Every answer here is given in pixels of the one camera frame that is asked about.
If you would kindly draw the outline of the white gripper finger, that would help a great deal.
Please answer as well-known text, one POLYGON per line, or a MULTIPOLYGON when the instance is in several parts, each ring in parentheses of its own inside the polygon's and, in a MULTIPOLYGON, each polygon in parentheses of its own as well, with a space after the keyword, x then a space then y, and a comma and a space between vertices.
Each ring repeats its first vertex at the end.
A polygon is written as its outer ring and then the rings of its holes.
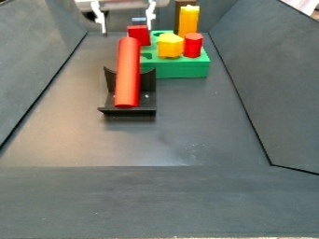
POLYGON ((93 0, 91 2, 91 8, 92 8, 92 11, 96 15, 96 19, 95 19, 95 22, 99 23, 101 25, 101 32, 103 34, 105 34, 105 18, 104 18, 104 14, 100 10, 100 2, 99 0, 93 0))
POLYGON ((147 28, 148 30, 152 30, 152 20, 156 19, 156 0, 148 0, 148 8, 145 9, 145 22, 147 22, 147 28))

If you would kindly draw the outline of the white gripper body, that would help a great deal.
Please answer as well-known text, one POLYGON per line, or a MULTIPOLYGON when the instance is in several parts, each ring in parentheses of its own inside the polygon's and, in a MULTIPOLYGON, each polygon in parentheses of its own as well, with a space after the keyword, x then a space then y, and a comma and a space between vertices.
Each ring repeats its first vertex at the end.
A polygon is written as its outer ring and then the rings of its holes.
POLYGON ((151 5, 155 7, 167 7, 171 0, 75 0, 81 12, 120 10, 120 9, 148 9, 151 5))

